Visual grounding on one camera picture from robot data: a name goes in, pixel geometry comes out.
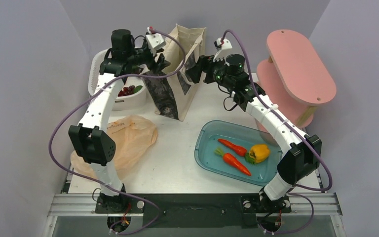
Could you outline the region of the orange carrot with greens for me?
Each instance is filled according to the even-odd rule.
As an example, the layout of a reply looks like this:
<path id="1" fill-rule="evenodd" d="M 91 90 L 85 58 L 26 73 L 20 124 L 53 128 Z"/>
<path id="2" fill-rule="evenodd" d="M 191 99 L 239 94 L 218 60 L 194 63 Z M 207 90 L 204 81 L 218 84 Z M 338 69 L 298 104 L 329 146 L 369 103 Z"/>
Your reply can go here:
<path id="1" fill-rule="evenodd" d="M 221 148 L 216 148 L 214 151 L 214 154 L 220 156 L 226 164 L 237 169 L 239 172 L 247 176 L 251 176 L 251 172 L 240 161 L 238 161 L 232 154 L 225 153 Z"/>

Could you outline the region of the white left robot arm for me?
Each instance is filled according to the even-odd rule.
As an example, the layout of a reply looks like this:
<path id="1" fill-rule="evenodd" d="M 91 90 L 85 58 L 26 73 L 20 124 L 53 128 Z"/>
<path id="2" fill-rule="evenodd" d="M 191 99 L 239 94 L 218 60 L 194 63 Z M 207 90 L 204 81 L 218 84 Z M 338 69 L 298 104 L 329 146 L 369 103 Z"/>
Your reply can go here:
<path id="1" fill-rule="evenodd" d="M 162 54 L 166 42 L 153 27 L 148 27 L 139 48 L 126 29 L 114 30 L 111 41 L 111 48 L 93 62 L 98 80 L 94 94 L 84 116 L 78 125 L 70 126 L 68 134 L 76 154 L 90 165 L 101 181 L 98 206 L 119 213 L 128 208 L 129 201 L 124 195 L 125 185 L 114 167 L 116 144 L 106 131 L 115 100 L 124 86 L 121 76 L 130 77 L 139 65 L 159 72 L 169 63 Z"/>

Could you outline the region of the aluminium frame rail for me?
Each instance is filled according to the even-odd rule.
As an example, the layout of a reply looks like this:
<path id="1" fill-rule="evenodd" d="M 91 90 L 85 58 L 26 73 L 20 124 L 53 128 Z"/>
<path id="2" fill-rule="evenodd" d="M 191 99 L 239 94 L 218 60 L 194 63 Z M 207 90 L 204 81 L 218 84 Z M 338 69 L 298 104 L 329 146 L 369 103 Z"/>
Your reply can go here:
<path id="1" fill-rule="evenodd" d="M 74 172 L 69 167 L 63 166 L 55 157 L 53 152 L 52 144 L 54 142 L 55 136 L 61 126 L 67 121 L 67 119 L 72 116 L 76 111 L 81 107 L 87 105 L 93 97 L 88 98 L 82 104 L 75 107 L 71 112 L 69 112 L 55 127 L 53 132 L 50 135 L 48 142 L 48 152 L 51 160 L 55 165 L 66 172 L 68 175 L 78 176 L 79 174 Z M 43 237 L 53 236 L 56 230 L 56 224 L 59 217 L 68 216 L 68 217 L 85 217 L 92 216 L 95 213 L 90 209 L 90 205 L 94 204 L 94 201 L 86 200 L 90 198 L 91 194 L 55 194 L 53 197 L 52 204 L 47 216 L 46 224 L 44 231 L 42 233 Z"/>

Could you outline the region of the canvas tote bag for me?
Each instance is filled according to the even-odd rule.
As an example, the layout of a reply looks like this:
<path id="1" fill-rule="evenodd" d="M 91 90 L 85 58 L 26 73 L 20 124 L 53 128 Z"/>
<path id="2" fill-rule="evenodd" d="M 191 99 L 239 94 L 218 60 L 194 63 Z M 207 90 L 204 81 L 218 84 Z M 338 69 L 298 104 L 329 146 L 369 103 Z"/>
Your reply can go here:
<path id="1" fill-rule="evenodd" d="M 169 35 L 180 44 L 164 37 L 166 46 L 163 55 L 170 65 L 155 74 L 148 69 L 143 70 L 144 75 L 164 76 L 180 68 L 176 74 L 167 78 L 143 78 L 156 107 L 156 114 L 180 121 L 185 119 L 199 87 L 194 82 L 196 77 L 190 76 L 188 70 L 194 68 L 199 57 L 205 54 L 206 31 L 206 27 L 186 28 L 176 25 Z"/>

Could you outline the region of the red grape bunch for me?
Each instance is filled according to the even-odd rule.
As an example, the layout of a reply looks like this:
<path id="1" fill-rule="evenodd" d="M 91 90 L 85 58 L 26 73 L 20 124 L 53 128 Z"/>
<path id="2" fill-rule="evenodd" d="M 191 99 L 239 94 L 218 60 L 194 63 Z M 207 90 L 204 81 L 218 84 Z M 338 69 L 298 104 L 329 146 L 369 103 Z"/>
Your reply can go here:
<path id="1" fill-rule="evenodd" d="M 137 92 L 139 92 L 141 89 L 143 88 L 142 85 L 138 85 L 138 86 L 134 86 L 134 85 L 131 85 L 131 86 L 125 86 L 121 89 L 121 91 L 118 93 L 118 97 L 123 97 L 123 96 L 129 96 L 129 95 L 133 95 Z"/>

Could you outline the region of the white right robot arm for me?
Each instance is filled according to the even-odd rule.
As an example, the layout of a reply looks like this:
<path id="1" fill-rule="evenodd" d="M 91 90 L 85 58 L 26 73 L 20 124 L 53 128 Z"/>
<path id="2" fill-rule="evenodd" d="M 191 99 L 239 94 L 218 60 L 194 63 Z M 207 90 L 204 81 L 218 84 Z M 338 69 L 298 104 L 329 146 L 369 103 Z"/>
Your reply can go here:
<path id="1" fill-rule="evenodd" d="M 224 87 L 236 105 L 259 121 L 277 142 L 282 158 L 274 178 L 259 191 L 259 205 L 265 212 L 279 211 L 289 206 L 287 193 L 320 166 L 322 142 L 318 136 L 309 136 L 290 122 L 253 82 L 244 66 L 245 58 L 240 54 L 218 61 L 213 56 L 200 56 L 185 73 L 193 83 L 199 83 L 205 74 L 204 83 L 215 82 Z"/>

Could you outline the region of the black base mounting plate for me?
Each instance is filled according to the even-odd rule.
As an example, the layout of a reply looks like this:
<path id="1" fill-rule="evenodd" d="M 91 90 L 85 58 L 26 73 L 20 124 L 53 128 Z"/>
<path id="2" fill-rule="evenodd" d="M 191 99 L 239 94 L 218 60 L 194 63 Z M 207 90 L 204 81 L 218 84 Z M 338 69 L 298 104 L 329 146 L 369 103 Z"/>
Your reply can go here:
<path id="1" fill-rule="evenodd" d="M 141 199 L 122 197 L 120 203 L 98 197 L 95 213 L 108 214 L 108 225 L 123 231 L 127 224 L 149 228 L 256 227 L 262 216 L 292 211 L 289 198 L 260 200 L 253 194 L 141 194 Z"/>

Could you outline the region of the white plastic basket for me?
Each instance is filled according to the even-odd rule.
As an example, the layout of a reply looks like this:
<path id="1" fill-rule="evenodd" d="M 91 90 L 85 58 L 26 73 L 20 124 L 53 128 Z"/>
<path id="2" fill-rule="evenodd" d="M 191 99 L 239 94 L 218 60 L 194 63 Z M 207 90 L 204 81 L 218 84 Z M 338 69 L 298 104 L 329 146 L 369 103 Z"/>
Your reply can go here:
<path id="1" fill-rule="evenodd" d="M 114 79 L 114 74 L 104 73 L 100 75 L 99 72 L 107 51 L 107 49 L 100 51 L 92 59 L 88 80 L 88 92 L 90 95 L 94 94 L 96 88 L 102 87 L 102 85 L 98 83 L 99 79 L 105 79 L 106 81 Z M 112 111 L 135 109 L 144 106 L 146 101 L 147 89 L 143 80 L 139 77 L 128 77 L 126 82 L 123 83 L 121 91 L 117 94 Z"/>

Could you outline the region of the orange plastic grocery bag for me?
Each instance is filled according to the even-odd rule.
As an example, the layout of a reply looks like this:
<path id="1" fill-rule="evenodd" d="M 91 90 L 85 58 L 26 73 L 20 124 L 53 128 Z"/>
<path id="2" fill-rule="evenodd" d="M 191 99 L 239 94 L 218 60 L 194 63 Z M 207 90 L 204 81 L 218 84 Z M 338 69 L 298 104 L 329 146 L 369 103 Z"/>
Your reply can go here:
<path id="1" fill-rule="evenodd" d="M 114 167 L 119 179 L 124 179 L 156 142 L 156 125 L 139 115 L 130 115 L 107 126 L 107 134 L 115 141 Z"/>

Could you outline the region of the teal plastic tray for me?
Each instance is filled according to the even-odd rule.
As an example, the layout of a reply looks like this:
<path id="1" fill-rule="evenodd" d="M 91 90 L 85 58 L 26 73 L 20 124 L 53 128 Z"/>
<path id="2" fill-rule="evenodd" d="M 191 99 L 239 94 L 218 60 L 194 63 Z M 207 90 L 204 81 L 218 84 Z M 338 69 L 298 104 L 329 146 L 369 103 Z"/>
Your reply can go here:
<path id="1" fill-rule="evenodd" d="M 265 144 L 270 149 L 270 155 L 263 162 L 257 164 L 248 163 L 245 158 L 237 155 L 232 149 L 219 142 L 219 139 L 227 140 L 235 145 L 250 149 L 256 144 Z M 215 153 L 220 148 L 224 153 L 233 155 L 251 175 L 248 176 L 223 160 Z M 247 182 L 259 186 L 265 186 L 277 173 L 277 165 L 282 159 L 279 146 L 267 143 L 260 136 L 260 131 L 245 126 L 229 123 L 221 120 L 212 120 L 206 123 L 198 136 L 194 158 L 198 165 L 208 171 Z"/>

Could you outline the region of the yellow bell pepper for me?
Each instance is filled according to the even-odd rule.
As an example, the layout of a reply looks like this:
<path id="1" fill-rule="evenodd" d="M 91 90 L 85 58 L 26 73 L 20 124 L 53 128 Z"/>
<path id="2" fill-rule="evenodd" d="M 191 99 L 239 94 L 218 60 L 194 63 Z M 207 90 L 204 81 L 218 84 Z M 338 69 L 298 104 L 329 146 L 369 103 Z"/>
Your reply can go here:
<path id="1" fill-rule="evenodd" d="M 270 156 L 271 150 L 265 144 L 257 144 L 245 154 L 245 161 L 251 164 L 263 162 Z"/>

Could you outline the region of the pink three-tier shelf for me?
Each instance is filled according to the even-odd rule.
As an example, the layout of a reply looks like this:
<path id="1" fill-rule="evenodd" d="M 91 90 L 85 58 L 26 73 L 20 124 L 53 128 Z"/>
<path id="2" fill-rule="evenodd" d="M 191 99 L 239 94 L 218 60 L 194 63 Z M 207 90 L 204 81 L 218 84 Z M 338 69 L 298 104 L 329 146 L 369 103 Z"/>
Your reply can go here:
<path id="1" fill-rule="evenodd" d="M 269 57 L 257 65 L 259 86 L 299 129 L 313 120 L 317 108 L 334 99 L 337 88 L 309 39 L 293 30 L 271 32 Z"/>

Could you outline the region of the red chili pepper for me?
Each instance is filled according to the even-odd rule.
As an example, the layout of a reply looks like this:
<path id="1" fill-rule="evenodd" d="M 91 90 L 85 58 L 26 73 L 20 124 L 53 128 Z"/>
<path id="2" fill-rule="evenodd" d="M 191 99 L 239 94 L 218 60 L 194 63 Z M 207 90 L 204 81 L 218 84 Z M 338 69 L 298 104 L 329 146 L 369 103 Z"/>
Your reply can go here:
<path id="1" fill-rule="evenodd" d="M 231 149 L 233 152 L 235 152 L 240 157 L 245 157 L 247 150 L 239 145 L 233 144 L 232 142 L 225 140 L 225 139 L 218 139 L 218 142 L 222 145 L 226 146 L 227 148 Z"/>

